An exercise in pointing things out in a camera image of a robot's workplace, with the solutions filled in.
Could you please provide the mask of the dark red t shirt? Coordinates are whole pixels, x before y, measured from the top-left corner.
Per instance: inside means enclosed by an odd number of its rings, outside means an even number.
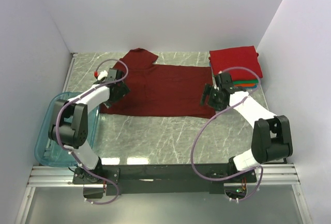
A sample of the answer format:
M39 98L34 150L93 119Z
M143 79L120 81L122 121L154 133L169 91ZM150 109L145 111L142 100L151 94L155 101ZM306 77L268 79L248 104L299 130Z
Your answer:
M145 49L130 50L114 65L129 70L129 93L120 101L100 108L103 114L128 116L211 118L215 110L201 105L206 84L212 84L210 67L158 65L158 56Z

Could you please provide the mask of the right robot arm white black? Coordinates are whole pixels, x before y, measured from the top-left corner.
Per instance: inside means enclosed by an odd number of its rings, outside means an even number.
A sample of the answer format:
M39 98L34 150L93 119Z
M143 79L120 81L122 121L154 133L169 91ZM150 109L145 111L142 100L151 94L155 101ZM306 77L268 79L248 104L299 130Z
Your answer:
M217 111L212 119L233 109L253 128L250 149L230 158L220 181L239 182L246 172L262 164L292 156L290 121L286 116L260 105L246 89L234 85L228 72L221 72L214 79L215 85L206 84L201 98L201 104Z

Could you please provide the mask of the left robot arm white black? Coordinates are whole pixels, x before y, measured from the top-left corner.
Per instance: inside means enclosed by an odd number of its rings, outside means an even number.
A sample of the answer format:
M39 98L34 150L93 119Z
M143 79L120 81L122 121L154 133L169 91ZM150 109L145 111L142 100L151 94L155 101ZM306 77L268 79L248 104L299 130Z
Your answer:
M103 179L101 158L88 143L88 115L101 104L110 107L130 92L124 79L128 72L109 69L97 74L97 81L85 92L54 103L49 139L57 142L75 158L89 182Z

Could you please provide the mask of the folded orange t shirt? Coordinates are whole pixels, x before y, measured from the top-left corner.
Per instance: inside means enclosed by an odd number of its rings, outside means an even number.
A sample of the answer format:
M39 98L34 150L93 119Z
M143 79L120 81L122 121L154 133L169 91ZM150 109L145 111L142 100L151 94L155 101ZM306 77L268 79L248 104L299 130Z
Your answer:
M243 84L234 84L236 87L243 87L243 88L256 88L256 83L243 83Z

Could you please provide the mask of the folded green t shirt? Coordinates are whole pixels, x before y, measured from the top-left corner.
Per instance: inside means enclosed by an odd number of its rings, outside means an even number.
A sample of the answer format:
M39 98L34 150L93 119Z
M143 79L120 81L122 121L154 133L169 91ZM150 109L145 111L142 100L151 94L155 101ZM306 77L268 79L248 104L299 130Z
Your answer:
M243 83L256 83L258 84L259 81L257 79L255 80L243 80L243 81L234 81L233 84L243 84Z

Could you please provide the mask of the folded red t shirt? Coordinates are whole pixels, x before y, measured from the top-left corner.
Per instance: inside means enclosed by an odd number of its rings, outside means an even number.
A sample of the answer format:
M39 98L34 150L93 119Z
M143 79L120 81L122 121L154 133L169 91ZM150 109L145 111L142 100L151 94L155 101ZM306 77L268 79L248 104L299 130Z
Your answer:
M260 79L263 78L259 54L254 46L234 47L209 52L209 63L214 74L232 67L245 67L253 71Z

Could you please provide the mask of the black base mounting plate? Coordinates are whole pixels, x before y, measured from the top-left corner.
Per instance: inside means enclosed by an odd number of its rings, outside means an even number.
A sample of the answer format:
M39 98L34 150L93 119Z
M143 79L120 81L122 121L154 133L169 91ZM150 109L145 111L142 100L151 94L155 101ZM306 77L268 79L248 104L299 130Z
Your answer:
M195 164L196 169L206 177L224 178L230 172L236 173L233 166L226 163ZM182 193L209 192L210 194L224 194L224 183L256 183L254 170L235 178L222 181L207 181L199 177L191 165L104 165L101 176L113 181L118 187L120 195L134 193ZM104 184L100 180L76 168L72 180L74 185ZM106 183L106 196L115 196L116 188Z

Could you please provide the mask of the teal transparent plastic bin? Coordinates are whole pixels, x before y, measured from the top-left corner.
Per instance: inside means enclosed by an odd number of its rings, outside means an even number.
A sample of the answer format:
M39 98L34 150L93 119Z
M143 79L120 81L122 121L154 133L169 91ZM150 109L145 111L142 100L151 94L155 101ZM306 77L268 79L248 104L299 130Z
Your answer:
M64 92L55 96L50 101L34 150L35 158L41 165L55 168L67 168L77 165L77 162L71 155L60 148L55 141L49 139L48 131L55 102L59 99L67 100L75 98L79 94L79 92ZM96 129L99 121L99 112L100 108L96 107L88 114L87 141L90 146L94 146Z

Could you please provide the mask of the aluminium rail frame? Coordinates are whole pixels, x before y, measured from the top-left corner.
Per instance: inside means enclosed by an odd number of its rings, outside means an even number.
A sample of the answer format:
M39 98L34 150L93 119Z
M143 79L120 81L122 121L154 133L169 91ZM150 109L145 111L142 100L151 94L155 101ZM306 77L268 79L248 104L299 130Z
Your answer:
M156 52L157 64L208 66L208 52ZM64 91L85 91L100 62L120 52L74 53ZM189 164L192 143L205 119L195 117L99 117L95 152L106 165ZM226 162L250 148L253 129L229 111L199 138L196 163ZM123 195L112 204L83 202L73 172L34 166L18 223L313 223L293 164L264 166L262 185L239 204L224 195L169 193Z

